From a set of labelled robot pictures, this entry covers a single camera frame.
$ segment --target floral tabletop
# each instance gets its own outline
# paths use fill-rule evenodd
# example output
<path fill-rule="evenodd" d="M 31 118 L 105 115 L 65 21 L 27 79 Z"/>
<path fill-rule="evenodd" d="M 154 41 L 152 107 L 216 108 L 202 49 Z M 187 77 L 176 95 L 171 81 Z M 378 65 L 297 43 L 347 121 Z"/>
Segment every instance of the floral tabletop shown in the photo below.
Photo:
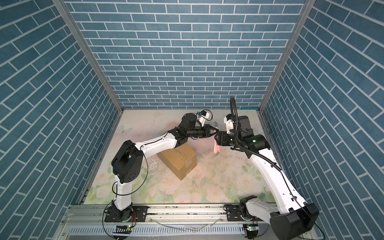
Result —
<path fill-rule="evenodd" d="M 181 117 L 194 110 L 126 110 L 108 147 L 84 204 L 107 204 L 115 197 L 112 184 L 115 182 L 111 161 L 126 140 L 145 141 L 157 137 L 177 126 Z M 212 110 L 219 129 L 225 129 L 223 117 L 228 110 Z M 249 117 L 254 134 L 263 134 L 257 112 L 239 110 L 239 115 Z M 157 157 L 147 158 L 149 173 L 144 185 L 134 194 L 136 204 L 166 203 L 219 203 L 239 202 L 249 195 L 257 195 L 263 201 L 274 202 L 265 180 L 259 170 L 243 152 L 220 147 L 220 154 L 214 156 L 214 139 L 188 139 L 187 144 L 197 153 L 197 166 L 180 181 Z M 141 173 L 133 182 L 136 190 L 147 172 L 145 161 Z"/>

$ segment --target pink object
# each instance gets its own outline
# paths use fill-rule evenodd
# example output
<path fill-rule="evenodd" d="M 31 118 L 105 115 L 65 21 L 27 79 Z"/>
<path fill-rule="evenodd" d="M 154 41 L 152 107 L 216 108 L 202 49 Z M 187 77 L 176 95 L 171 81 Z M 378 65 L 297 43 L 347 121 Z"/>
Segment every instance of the pink object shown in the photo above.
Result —
<path fill-rule="evenodd" d="M 217 145 L 217 142 L 216 140 L 214 140 L 215 144 L 214 144 L 214 156 L 216 157 L 219 153 L 220 153 L 220 146 Z"/>

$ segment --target robotic arm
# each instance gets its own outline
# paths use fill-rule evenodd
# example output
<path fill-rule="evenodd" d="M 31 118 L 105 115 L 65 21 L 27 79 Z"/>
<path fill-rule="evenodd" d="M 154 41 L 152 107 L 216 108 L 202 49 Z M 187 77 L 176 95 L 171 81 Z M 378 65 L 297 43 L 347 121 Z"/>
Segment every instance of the robotic arm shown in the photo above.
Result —
<path fill-rule="evenodd" d="M 247 116 L 237 116 L 236 103 L 231 97 L 231 114 L 224 117 L 226 131 L 204 124 L 210 113 L 202 111 L 199 119 L 193 113 L 182 117 L 178 127 L 154 139 L 133 143 L 123 143 L 112 161 L 117 197 L 113 209 L 120 221 L 127 221 L 132 215 L 132 182 L 139 175 L 142 158 L 152 156 L 166 149 L 178 147 L 189 137 L 205 138 L 215 135 L 220 146 L 230 146 L 232 150 L 244 152 L 257 166 L 276 199 L 276 206 L 249 196 L 240 201 L 240 212 L 244 219 L 255 216 L 269 223 L 275 235 L 281 240 L 292 239 L 311 230 L 318 217 L 315 204 L 306 203 L 281 170 L 273 156 L 270 145 L 262 135 L 254 135 Z"/>

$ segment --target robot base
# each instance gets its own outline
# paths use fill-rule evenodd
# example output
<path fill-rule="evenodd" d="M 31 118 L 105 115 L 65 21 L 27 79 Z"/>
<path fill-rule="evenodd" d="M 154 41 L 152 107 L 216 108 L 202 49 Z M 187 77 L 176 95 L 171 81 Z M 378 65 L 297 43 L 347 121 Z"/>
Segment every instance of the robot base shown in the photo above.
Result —
<path fill-rule="evenodd" d="M 120 211 L 114 204 L 105 210 L 104 222 L 135 222 L 132 216 L 136 217 L 136 222 L 144 222 L 147 217 L 147 206 L 132 206 Z"/>

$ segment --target brick wallpaper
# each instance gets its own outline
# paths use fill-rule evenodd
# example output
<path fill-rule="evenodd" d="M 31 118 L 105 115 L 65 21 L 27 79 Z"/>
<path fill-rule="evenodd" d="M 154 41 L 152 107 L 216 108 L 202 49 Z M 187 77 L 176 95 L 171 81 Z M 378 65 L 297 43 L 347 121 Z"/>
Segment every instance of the brick wallpaper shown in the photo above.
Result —
<path fill-rule="evenodd" d="M 383 1 L 317 0 L 264 112 L 330 239 L 384 239 L 383 13 Z"/>
<path fill-rule="evenodd" d="M 304 0 L 66 3 L 124 108 L 255 109 Z"/>
<path fill-rule="evenodd" d="M 118 113 L 51 0 L 0 6 L 0 239 L 52 238 Z"/>

